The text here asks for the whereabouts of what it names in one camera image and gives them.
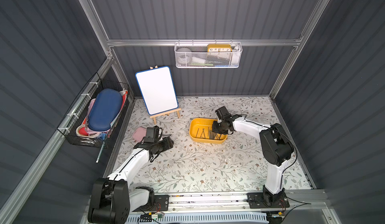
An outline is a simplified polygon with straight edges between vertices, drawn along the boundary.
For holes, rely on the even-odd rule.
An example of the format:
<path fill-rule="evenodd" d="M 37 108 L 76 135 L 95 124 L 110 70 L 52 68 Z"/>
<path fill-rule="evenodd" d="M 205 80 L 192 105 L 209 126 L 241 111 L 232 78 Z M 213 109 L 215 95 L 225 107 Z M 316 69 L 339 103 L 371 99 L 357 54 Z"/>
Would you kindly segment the yellow plastic storage box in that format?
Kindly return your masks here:
<path fill-rule="evenodd" d="M 227 135 L 217 134 L 212 131 L 214 119 L 195 118 L 189 127 L 190 138 L 195 142 L 222 144 L 227 140 Z"/>

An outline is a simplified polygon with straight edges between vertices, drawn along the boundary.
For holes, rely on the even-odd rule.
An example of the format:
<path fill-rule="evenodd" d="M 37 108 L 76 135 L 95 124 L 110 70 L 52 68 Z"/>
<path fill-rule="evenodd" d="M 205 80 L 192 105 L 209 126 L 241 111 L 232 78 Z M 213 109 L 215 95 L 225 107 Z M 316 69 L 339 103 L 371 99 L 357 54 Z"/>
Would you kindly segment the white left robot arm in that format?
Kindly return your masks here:
<path fill-rule="evenodd" d="M 91 224 L 124 224 L 135 210 L 151 211 L 155 207 L 153 188 L 129 186 L 138 172 L 161 153 L 173 148 L 169 134 L 158 126 L 148 127 L 127 160 L 105 178 L 98 178 L 92 187 L 87 221 Z"/>

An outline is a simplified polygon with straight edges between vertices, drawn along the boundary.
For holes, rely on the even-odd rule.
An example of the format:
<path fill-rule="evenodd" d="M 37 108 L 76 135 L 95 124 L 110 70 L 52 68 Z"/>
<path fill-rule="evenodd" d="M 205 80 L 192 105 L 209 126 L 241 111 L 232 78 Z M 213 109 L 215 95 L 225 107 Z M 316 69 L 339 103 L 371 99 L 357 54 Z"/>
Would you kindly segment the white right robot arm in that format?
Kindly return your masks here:
<path fill-rule="evenodd" d="M 262 153 L 268 162 L 268 174 L 263 191 L 271 196 L 284 192 L 283 177 L 289 168 L 289 160 L 295 151 L 282 125 L 264 125 L 247 119 L 240 114 L 232 115 L 225 106 L 215 111 L 218 120 L 212 124 L 212 131 L 221 135 L 241 132 L 260 138 Z"/>

